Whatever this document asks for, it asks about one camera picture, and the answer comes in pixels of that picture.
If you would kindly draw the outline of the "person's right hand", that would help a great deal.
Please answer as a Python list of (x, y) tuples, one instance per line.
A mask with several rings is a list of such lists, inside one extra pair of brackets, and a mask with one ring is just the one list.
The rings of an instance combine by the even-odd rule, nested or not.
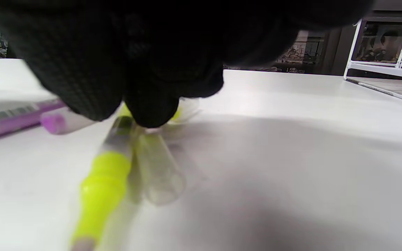
[(40, 84), (78, 114), (125, 102), (142, 127), (180, 98), (221, 90), (223, 67), (277, 60), (301, 30), (355, 23), (372, 0), (0, 0), (0, 31)]

